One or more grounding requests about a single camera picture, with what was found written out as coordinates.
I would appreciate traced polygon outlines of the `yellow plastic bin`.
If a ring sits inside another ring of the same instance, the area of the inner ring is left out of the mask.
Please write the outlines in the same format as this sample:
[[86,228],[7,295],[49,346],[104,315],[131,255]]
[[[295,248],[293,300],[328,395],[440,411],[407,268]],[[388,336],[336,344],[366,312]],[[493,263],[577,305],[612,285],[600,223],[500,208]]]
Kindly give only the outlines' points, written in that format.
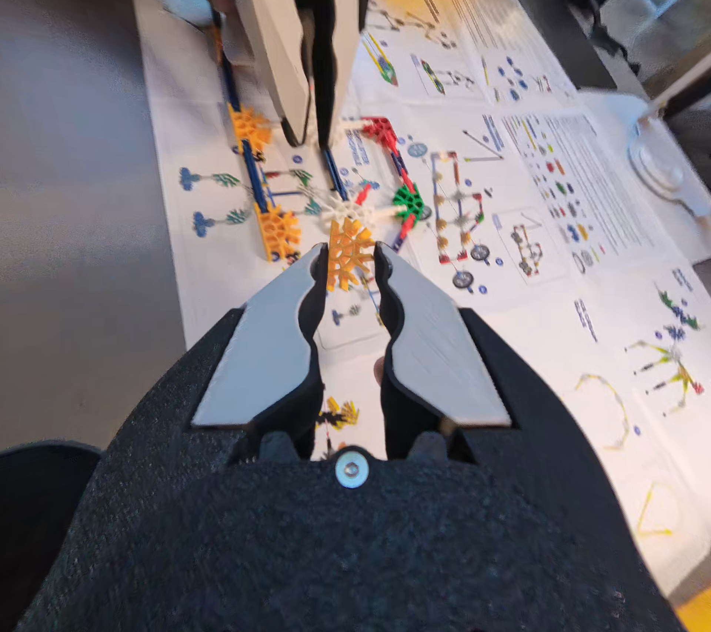
[[676,615],[687,631],[711,630],[710,600],[711,589],[708,586],[676,608]]

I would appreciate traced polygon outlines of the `yellow snowflake connector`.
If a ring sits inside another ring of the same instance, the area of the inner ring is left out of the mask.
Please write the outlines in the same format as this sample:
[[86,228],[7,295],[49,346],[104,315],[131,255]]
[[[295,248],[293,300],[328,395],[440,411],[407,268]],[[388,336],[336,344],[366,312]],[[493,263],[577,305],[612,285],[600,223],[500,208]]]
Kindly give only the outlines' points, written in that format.
[[349,291],[370,273],[375,241],[369,228],[357,219],[332,219],[328,240],[326,289]]

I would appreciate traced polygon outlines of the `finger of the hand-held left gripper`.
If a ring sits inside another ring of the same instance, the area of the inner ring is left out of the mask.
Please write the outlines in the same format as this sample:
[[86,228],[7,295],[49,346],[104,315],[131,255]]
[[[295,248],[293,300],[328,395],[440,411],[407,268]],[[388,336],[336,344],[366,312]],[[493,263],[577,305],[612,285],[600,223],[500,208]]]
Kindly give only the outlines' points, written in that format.
[[300,0],[310,22],[309,67],[313,78],[318,146],[335,141],[369,0]]
[[305,141],[311,92],[301,49],[304,27],[295,0],[236,0],[260,78],[290,146]]

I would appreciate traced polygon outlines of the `toy building instruction sheet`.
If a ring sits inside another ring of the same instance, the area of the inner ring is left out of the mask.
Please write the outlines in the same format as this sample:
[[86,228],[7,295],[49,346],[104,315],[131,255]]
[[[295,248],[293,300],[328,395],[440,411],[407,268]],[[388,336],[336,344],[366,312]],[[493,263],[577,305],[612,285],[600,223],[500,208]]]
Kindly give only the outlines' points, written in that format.
[[367,116],[395,129],[426,207],[400,255],[470,307],[581,425],[656,583],[710,587],[710,295],[632,177],[625,131],[577,92],[517,0],[370,0],[336,124],[331,190],[289,147],[261,75],[236,68],[268,213],[300,242],[268,262],[203,0],[135,0],[187,346],[358,219],[392,244],[400,179]]

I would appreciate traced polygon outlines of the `colourful rod connector toy model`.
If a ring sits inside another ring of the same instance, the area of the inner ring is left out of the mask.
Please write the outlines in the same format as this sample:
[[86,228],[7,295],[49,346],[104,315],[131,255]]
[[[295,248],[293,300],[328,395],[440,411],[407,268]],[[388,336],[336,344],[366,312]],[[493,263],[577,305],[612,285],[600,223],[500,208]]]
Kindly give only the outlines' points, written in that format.
[[216,59],[223,83],[227,119],[227,137],[233,139],[232,150],[241,156],[247,169],[249,186],[245,189],[252,196],[254,213],[262,237],[265,256],[271,262],[297,259],[300,254],[297,246],[301,242],[301,230],[296,212],[285,210],[277,204],[278,193],[271,189],[269,179],[283,175],[297,181],[297,195],[307,199],[303,214],[310,217],[322,217],[327,227],[331,220],[342,223],[349,219],[359,222],[362,227],[372,228],[379,221],[395,219],[400,227],[393,243],[397,252],[404,244],[413,228],[428,220],[432,209],[426,206],[416,184],[411,179],[397,149],[397,137],[389,121],[381,118],[367,118],[348,121],[343,129],[336,129],[336,136],[347,139],[362,137],[374,142],[390,156],[395,167],[399,183],[390,207],[372,209],[366,204],[370,192],[375,190],[375,182],[361,177],[355,187],[346,185],[344,169],[338,167],[333,146],[321,147],[317,132],[312,131],[314,151],[320,155],[331,182],[331,189],[323,197],[318,197],[314,186],[313,174],[300,167],[290,168],[285,173],[267,171],[264,149],[271,144],[272,127],[275,122],[268,121],[253,107],[241,103],[233,66],[225,53],[222,21],[220,14],[212,10],[212,32]]

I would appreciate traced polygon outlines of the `white round disc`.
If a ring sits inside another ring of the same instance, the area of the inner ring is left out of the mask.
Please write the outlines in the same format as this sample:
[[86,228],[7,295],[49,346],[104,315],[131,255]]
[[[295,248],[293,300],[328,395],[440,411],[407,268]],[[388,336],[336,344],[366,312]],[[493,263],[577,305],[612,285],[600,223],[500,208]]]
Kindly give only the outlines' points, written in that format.
[[710,190],[662,119],[643,113],[634,120],[627,158],[635,176],[657,198],[695,217],[710,216]]

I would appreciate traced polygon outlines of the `white stand frame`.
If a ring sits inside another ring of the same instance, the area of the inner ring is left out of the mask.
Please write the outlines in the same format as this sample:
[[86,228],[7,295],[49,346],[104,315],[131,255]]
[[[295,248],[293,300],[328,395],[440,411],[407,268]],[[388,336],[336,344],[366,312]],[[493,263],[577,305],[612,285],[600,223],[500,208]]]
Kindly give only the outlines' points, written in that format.
[[645,119],[671,119],[699,102],[710,98],[710,62],[700,62],[680,76],[645,110]]

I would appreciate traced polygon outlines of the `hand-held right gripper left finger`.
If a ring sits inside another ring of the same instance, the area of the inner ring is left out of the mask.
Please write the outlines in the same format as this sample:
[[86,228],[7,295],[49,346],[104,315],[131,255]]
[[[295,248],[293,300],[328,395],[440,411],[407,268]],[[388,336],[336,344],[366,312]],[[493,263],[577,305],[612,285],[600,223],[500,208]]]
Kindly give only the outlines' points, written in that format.
[[325,390],[315,335],[327,272],[328,246],[316,244],[239,309],[192,428],[240,431],[255,447],[283,432],[298,455],[313,454]]

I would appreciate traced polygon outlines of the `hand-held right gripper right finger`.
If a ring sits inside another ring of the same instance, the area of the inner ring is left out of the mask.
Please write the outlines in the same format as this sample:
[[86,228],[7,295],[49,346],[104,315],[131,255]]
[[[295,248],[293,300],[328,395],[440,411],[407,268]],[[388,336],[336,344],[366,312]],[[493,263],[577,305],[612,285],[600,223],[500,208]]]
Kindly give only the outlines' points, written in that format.
[[410,452],[424,432],[511,428],[456,302],[388,245],[374,257],[390,337],[380,384],[386,452]]

